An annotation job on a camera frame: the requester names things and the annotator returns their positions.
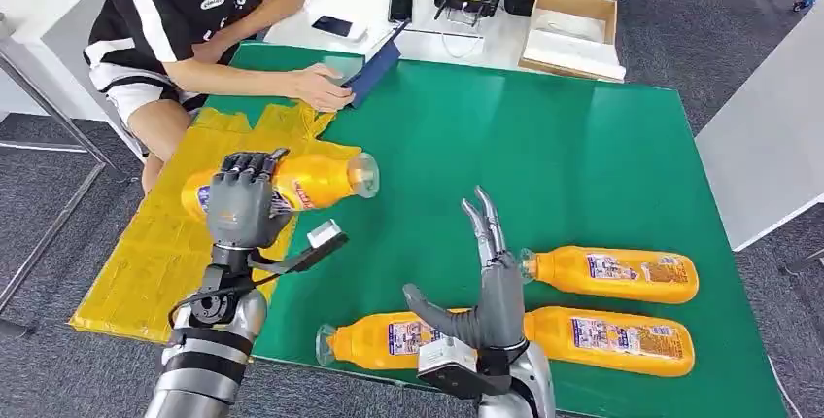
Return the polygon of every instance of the bottle label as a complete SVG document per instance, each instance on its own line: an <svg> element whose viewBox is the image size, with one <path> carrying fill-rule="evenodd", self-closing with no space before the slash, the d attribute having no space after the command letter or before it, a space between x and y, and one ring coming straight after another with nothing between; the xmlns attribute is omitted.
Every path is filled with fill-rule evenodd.
<svg viewBox="0 0 824 418"><path fill-rule="evenodd" d="M423 321L389 324L389 354L417 355L423 345L434 342L444 335Z"/></svg>
<svg viewBox="0 0 824 418"><path fill-rule="evenodd" d="M610 255L589 254L587 262L590 265L590 277L593 279L635 280L638 278L638 273L631 267L621 265Z"/></svg>
<svg viewBox="0 0 824 418"><path fill-rule="evenodd" d="M200 208L206 213L209 211L209 185L205 185L197 189L197 202ZM294 211L292 206L285 200L278 192L272 192L272 202L269 207L269 217L278 216L280 214L289 214Z"/></svg>
<svg viewBox="0 0 824 418"><path fill-rule="evenodd" d="M312 202L312 199L309 198L309 195L306 194L306 191L303 190L303 187L297 180L292 180L292 191L294 195L297 196L298 206L300 206L301 211L316 208L315 203Z"/></svg>
<svg viewBox="0 0 824 418"><path fill-rule="evenodd" d="M639 280L643 274L646 282L674 282L686 284L687 268L673 255L662 255L656 261L634 264L618 261L610 255L591 253L587 255L590 277L593 279Z"/></svg>
<svg viewBox="0 0 824 418"><path fill-rule="evenodd" d="M669 359L684 356L681 339L669 326L618 326L600 319L573 317L572 340L576 347L588 350Z"/></svg>
<svg viewBox="0 0 824 418"><path fill-rule="evenodd" d="M676 258L664 256L656 262L644 262L641 270L647 282L675 282L686 284L687 268Z"/></svg>

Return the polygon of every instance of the green table mat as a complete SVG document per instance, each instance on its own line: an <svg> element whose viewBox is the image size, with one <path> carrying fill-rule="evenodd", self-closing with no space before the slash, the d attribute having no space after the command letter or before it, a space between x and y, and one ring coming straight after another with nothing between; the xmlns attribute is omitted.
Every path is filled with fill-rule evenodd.
<svg viewBox="0 0 824 418"><path fill-rule="evenodd" d="M245 45L233 64L295 69L348 55ZM254 124L266 101L213 96ZM283 277L255 355L316 366L321 324L346 326L406 310L418 284L445 307L477 299L477 248L462 197L482 185L507 244L673 251L693 259L698 295L663 305L525 287L527 309L561 305L673 319L693 336L696 365L659 378L552 362L558 407L599 416L782 416L764 348L676 92L503 70L401 60L323 139L363 147L381 167L373 199L352 197L304 213L303 234L335 219L351 241L303 274ZM421 384L415 371L331 368Z"/></svg>

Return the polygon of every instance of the white shorts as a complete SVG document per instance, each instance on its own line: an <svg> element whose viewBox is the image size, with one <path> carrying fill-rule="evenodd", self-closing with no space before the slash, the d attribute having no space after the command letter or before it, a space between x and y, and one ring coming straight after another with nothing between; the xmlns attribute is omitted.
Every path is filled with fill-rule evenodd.
<svg viewBox="0 0 824 418"><path fill-rule="evenodd" d="M115 105L126 125L131 114L150 102L174 100L193 112L206 100L206 94L180 90L168 76L154 71L99 63L91 68L89 76L94 87Z"/></svg>

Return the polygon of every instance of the black phone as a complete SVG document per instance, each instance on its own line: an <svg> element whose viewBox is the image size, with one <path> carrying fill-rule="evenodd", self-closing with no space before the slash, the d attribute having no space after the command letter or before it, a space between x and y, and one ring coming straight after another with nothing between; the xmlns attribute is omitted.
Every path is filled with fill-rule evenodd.
<svg viewBox="0 0 824 418"><path fill-rule="evenodd" d="M312 24L312 27L315 29L320 29L324 32L329 32L336 36L346 37L352 29L352 23L336 17L323 16L319 17L318 20Z"/></svg>
<svg viewBox="0 0 824 418"><path fill-rule="evenodd" d="M389 22L412 20L412 0L389 0Z"/></svg>

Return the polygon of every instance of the robotic arm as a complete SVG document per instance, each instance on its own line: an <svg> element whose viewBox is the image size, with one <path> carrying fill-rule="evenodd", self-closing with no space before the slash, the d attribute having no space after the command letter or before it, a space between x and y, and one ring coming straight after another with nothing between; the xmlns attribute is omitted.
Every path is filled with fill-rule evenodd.
<svg viewBox="0 0 824 418"><path fill-rule="evenodd" d="M506 249L498 211L480 187L481 215L466 199L478 242L481 296L476 307L451 313L428 302L411 284L403 287L409 309L430 326L478 352L475 371L458 366L419 371L419 377L462 399L478 399L480 418L553 418L555 397L540 346L524 338L524 294L518 263Z"/></svg>
<svg viewBox="0 0 824 418"><path fill-rule="evenodd" d="M293 258L273 261L260 254L258 248L271 246L292 217L272 213L288 208L272 190L273 171L287 152L227 156L212 179L212 260L197 293L169 313L172 339L163 350L163 372L146 418L226 416L266 320L266 300L257 286L307 270L348 241L327 221L307 235L310 248ZM253 267L272 275L253 281Z"/></svg>

